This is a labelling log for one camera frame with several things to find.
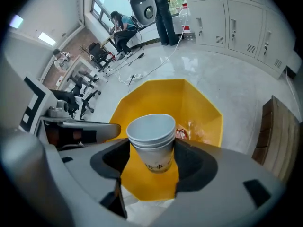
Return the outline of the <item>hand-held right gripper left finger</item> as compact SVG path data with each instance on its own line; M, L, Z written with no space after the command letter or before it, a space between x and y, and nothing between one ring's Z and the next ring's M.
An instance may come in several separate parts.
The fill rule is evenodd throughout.
M121 175L130 158L128 139L88 144L59 152L76 182L99 203L123 202Z

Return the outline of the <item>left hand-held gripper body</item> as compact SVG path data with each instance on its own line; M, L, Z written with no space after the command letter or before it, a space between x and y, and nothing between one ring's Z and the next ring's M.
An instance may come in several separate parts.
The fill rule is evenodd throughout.
M46 136L41 119L57 102L51 90L30 74L20 77L1 56L1 136L15 131Z

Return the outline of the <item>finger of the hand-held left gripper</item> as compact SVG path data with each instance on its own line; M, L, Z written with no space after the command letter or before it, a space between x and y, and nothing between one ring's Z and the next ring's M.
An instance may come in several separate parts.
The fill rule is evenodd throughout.
M39 139L57 150L69 150L104 143L121 133L115 123L90 122L69 118L40 117Z

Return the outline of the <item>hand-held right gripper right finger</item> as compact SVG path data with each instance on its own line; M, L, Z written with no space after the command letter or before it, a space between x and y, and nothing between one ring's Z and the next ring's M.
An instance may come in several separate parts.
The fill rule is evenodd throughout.
M175 227L252 227L285 191L278 178L236 151L176 140L175 161Z

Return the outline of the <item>white paper cups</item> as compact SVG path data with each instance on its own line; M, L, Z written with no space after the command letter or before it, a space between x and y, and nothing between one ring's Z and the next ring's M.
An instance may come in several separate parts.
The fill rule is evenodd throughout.
M176 137L172 116L156 113L139 117L127 126L126 134L149 171L161 174L169 170Z

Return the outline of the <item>black office chair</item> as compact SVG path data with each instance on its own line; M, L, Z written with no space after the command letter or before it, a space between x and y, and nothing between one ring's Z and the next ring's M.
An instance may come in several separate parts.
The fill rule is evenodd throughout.
M74 118L74 114L76 113L77 110L79 110L79 104L76 101L75 96L73 95L72 92L67 92L63 90L50 90L54 96L56 97L57 100L63 100L67 103L68 105L68 113L71 116L71 118Z
M99 43L92 42L89 46L89 53L92 56L93 64L102 72L106 67L109 68L109 63L112 62L112 58L107 59L109 52L101 47Z
M72 94L72 100L71 100L71 104L69 105L69 114L71 118L74 119L76 116L76 112L80 110L80 120L84 120L84 114L86 113L86 111L90 111L91 113L94 113L95 110L90 106L89 102L92 99L95 99L96 96L101 95L101 91L94 90L87 97L85 97L84 94L75 95L72 89L71 94Z

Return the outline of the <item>white desk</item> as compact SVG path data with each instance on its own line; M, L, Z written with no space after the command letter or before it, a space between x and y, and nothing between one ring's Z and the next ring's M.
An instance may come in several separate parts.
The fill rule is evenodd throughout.
M84 59L84 57L82 57L81 55L78 55L75 60L73 61L73 63L71 64L71 66L68 68L68 70L66 71L66 73L64 74L62 80L60 81L60 83L58 84L56 90L63 90L64 87L67 85L68 81L68 77L73 74L74 72L78 72L79 70L82 69L88 69L90 72L94 73L94 75L96 75L98 78L100 78L101 81L103 81L104 83L108 82L108 79L106 79L104 77L104 73L103 72L99 72L99 70L97 69L97 67L92 66L87 60Z

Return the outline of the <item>rectangular ceiling light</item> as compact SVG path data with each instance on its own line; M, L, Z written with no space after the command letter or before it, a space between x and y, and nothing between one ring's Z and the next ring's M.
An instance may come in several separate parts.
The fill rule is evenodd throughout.
M23 18L19 15L14 15L9 23L9 26L18 29L23 22Z
M50 46L54 46L56 44L56 41L48 36L46 33L42 32L39 36L38 39L42 40L43 42L49 44Z

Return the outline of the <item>red snack packet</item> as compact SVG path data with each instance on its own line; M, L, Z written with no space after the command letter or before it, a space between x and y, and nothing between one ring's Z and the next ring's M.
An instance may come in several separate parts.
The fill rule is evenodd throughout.
M190 132L185 127L178 124L176 126L176 138L183 139L183 140L189 140L190 139Z

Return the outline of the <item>brown wooden pallet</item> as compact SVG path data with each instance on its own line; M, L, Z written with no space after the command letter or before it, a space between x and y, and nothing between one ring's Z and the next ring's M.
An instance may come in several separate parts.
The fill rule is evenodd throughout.
M300 124L275 96L262 107L261 127L252 159L287 184L299 149Z

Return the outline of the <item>white and black robot shell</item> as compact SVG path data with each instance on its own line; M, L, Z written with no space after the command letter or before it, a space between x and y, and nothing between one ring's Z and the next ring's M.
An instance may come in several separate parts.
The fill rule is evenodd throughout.
M155 21L157 6L155 0L129 0L135 18L142 26Z

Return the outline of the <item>large red-capped water bottle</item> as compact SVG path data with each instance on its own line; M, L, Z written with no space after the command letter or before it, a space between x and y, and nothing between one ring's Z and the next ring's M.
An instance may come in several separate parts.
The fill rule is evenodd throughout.
M182 31L184 35L190 35L191 31L191 14L187 3L182 4L182 9L179 13L179 20L181 23Z

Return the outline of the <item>grey metal locker cabinet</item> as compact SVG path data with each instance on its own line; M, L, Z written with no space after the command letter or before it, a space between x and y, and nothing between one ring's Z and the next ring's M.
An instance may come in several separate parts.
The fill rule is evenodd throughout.
M273 0L186 0L199 49L232 56L274 78L303 64L296 37Z

